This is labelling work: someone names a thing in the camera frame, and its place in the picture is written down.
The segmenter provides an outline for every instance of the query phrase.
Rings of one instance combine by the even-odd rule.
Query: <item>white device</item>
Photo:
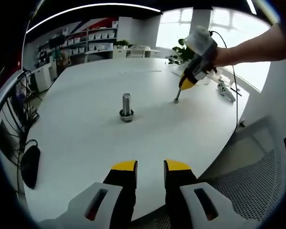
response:
[[[218,91],[219,91],[219,93],[222,95],[222,96],[227,96],[230,100],[231,100],[231,102],[235,102],[235,98],[234,98],[234,96],[232,95],[232,93],[229,91],[229,89],[227,89],[226,87],[225,87],[225,84],[224,83],[219,83],[218,85],[217,85],[217,88],[218,88]]]

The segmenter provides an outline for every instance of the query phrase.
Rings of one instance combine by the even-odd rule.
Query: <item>ceiling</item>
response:
[[[250,8],[246,0],[183,0],[183,1],[171,1],[168,0],[122,0],[122,1],[95,1],[95,0],[77,0],[77,1],[66,1],[66,0],[44,0],[43,4],[40,6],[36,16],[30,23],[30,27],[39,23],[40,21],[64,10],[68,10],[74,7],[94,4],[94,3],[106,3],[106,2],[119,2],[119,3],[129,3],[147,6],[151,8],[158,9],[160,11],[168,11],[178,8],[194,7],[194,9],[211,9],[212,7],[223,7],[231,8],[246,13],[250,13]],[[264,14],[256,9],[257,17],[267,20]],[[135,7],[126,6],[97,6],[88,7],[84,9],[74,10],[58,17],[55,17],[42,25],[38,26],[36,29],[28,33],[27,39],[29,41],[41,36],[42,34],[56,29],[65,24],[72,22],[88,20],[93,18],[104,18],[104,17],[133,17],[136,19],[147,19],[159,15],[160,13]]]

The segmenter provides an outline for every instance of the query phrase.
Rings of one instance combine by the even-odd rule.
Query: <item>black mouse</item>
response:
[[[23,155],[20,163],[20,171],[23,182],[29,188],[34,189],[37,180],[40,150],[37,146],[31,146]]]

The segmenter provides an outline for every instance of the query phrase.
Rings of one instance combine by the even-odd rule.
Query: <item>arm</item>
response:
[[[214,66],[235,65],[243,62],[279,61],[286,59],[286,36],[279,25],[238,46],[218,48]]]

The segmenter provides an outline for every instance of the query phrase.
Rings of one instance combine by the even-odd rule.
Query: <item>hand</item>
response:
[[[213,62],[214,67],[224,67],[231,65],[230,50],[225,48],[217,48],[217,56]]]

